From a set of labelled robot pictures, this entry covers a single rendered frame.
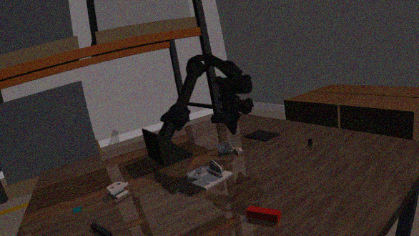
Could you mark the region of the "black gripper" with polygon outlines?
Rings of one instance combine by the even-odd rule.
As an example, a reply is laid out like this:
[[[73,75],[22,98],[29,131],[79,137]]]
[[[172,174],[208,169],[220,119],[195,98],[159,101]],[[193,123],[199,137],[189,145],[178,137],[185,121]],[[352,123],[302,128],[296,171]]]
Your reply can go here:
[[[222,109],[220,113],[213,114],[211,117],[212,123],[224,123],[233,135],[237,133],[238,119],[242,116],[237,110],[232,112],[232,100],[237,97],[238,94],[235,93],[220,95],[218,101],[221,101]]]

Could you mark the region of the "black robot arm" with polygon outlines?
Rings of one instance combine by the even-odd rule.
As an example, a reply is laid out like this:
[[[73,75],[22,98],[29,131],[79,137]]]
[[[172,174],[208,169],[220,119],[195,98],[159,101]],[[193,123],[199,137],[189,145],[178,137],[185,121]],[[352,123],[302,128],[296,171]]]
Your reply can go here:
[[[201,61],[208,63],[205,66]],[[228,94],[249,94],[252,91],[252,81],[249,75],[242,75],[242,70],[230,60],[223,61],[212,55],[211,53],[200,54],[192,57],[187,62],[187,77],[184,81],[184,85],[179,94],[177,103],[172,105],[168,112],[163,114],[160,118],[161,122],[164,122],[160,129],[160,136],[171,141],[175,131],[180,131],[183,126],[187,123],[189,118],[190,110],[187,108],[189,99],[192,95],[197,78],[211,67],[217,67],[227,77],[222,78],[221,76],[216,77],[213,83],[217,83],[219,87],[220,95]],[[252,111],[254,106],[252,98],[246,98],[241,100],[240,96],[232,100],[232,112],[241,112],[248,114]],[[171,124],[170,124],[171,123]],[[172,142],[172,141],[171,141]]]

